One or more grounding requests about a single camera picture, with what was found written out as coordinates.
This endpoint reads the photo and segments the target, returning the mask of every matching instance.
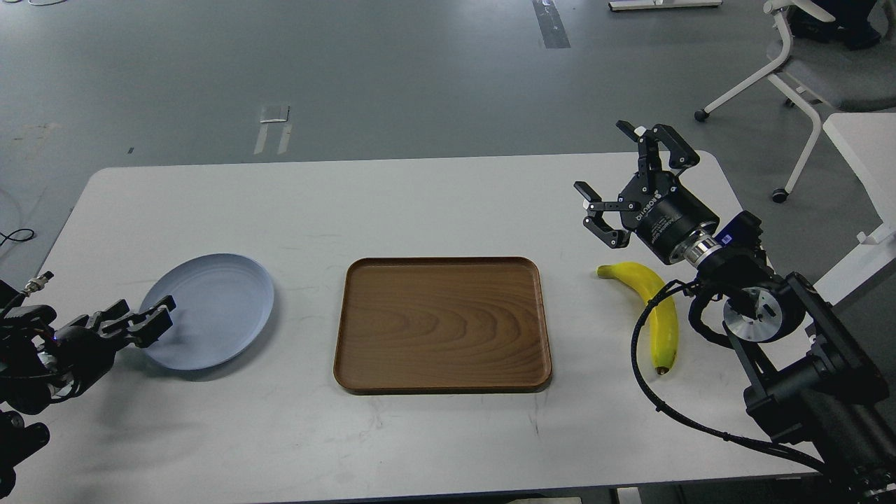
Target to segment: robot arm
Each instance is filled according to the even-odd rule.
[[[15,485],[14,467],[49,442],[47,426],[26,427],[19,412],[37,414],[83,394],[112,368],[119,350],[131,343],[145,348],[172,324],[175,303],[167,296],[141,313],[120,300],[55,330],[51,307],[22,306],[52,277],[47,272],[19,292],[0,281],[0,402],[17,410],[0,412],[0,499]]]
[[[585,197],[585,228],[611,248],[625,247],[634,232],[664,264],[693,265],[697,275],[685,290],[694,297],[688,322],[737,353],[750,379],[747,413],[775,443],[815,444],[825,474],[854,500],[896,501],[896,435],[874,408],[889,394],[877,367],[811,283],[797,273],[782,278],[768,266],[758,218],[743,212],[716,232],[719,218],[679,180],[699,157],[674,129],[616,125],[638,143],[638,172],[614,204],[575,183]],[[662,168],[659,143],[677,171]],[[623,229],[604,221],[608,211],[621,213]],[[702,321],[709,303],[721,299],[725,334]],[[806,315],[816,331],[809,352],[775,369],[761,344],[792,334]]]

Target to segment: white table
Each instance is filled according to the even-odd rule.
[[[727,221],[739,205],[701,156],[685,183]],[[102,170],[47,258],[56,278],[33,302],[61,321],[119,297],[136,306],[172,267],[233,252],[270,271],[274,313],[259,341],[211,372],[176,374],[122,351],[84,396],[37,417],[52,439],[18,466],[10,501],[344,500],[807,473],[655,413],[635,385],[628,346],[641,301],[594,267],[634,260],[686,280],[694,270],[664,267],[637,239],[606,248],[582,227],[573,189],[587,180],[612,197],[635,169],[636,154],[613,153]],[[332,375],[342,285],[367,256],[531,259],[551,385],[346,393]],[[683,298],[677,306],[684,321]],[[720,320],[720,309],[707,315]],[[806,348],[796,335],[776,344],[784,362]],[[686,324],[678,363],[650,379],[696,420],[762,437],[744,413],[734,353]]]
[[[896,258],[896,113],[831,114],[824,131],[883,221],[871,233],[860,232],[859,244],[815,285],[836,304]]]
[[[718,7],[719,5],[722,5],[722,0],[615,0],[609,2],[611,11],[675,9],[676,7]]]

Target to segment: gray chair seat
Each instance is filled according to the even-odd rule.
[[[769,59],[780,52],[780,40],[766,49]],[[896,44],[889,41],[850,51],[838,43],[794,39],[790,58],[780,70],[838,110],[896,107]]]

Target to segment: tray rim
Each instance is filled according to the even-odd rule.
[[[345,323],[346,301],[349,299],[349,282],[351,275],[362,267],[389,262],[419,263],[422,265],[436,265],[440,263],[452,264],[501,264],[515,262],[529,268],[534,274],[534,287],[536,290],[536,311],[539,315],[540,333],[544,335],[541,349],[544,355],[542,373],[531,383],[508,387],[358,387],[352,385],[339,373],[340,356],[344,346],[342,328]],[[537,393],[550,385],[554,376],[554,362],[551,356],[550,338],[547,333],[547,316],[545,313],[544,297],[541,290],[541,272],[538,266],[527,257],[523,256],[410,256],[410,257],[362,257],[353,262],[346,270],[345,283],[342,292],[342,307],[340,310],[339,329],[336,335],[336,352],[333,359],[333,377],[340,387],[353,395],[439,395],[439,394],[531,394]]]

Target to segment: chair leg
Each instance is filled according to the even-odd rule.
[[[749,77],[745,78],[740,84],[731,88],[725,94],[719,96],[717,99],[715,99],[715,101],[713,101],[706,107],[703,107],[702,112],[706,116],[709,116],[710,112],[712,112],[713,110],[724,105],[726,101],[731,100],[732,98],[736,97],[738,94],[740,94],[741,91],[745,90],[746,88],[752,86],[755,83],[758,83],[760,81],[760,79],[762,79],[766,75],[771,74],[772,72],[777,70],[779,66],[780,66],[780,62],[772,61],[771,63],[767,64],[766,66],[760,68],[758,71],[756,71],[755,74],[750,75]]]
[[[812,108],[812,105],[810,105],[808,101],[804,100],[803,97],[799,95],[799,93],[788,86],[776,74],[769,75],[768,79],[770,83],[774,84],[774,86],[778,88],[779,91],[784,93],[784,96],[793,101],[794,104],[796,104],[797,107],[799,107],[800,110],[806,113],[806,115],[809,116],[809,119],[812,120],[812,133],[809,135],[809,140],[808,142],[806,142],[806,147],[803,147],[803,152],[799,155],[799,160],[797,161],[797,165],[796,167],[794,167],[793,172],[790,174],[787,185],[783,188],[785,195],[788,195],[791,191],[793,191],[793,186],[797,184],[797,179],[799,178],[800,173],[803,172],[803,168],[806,166],[806,161],[808,161],[809,159],[809,154],[812,153],[812,150],[815,147],[815,143],[818,142],[818,136],[822,132],[822,118],[818,115],[818,112]]]

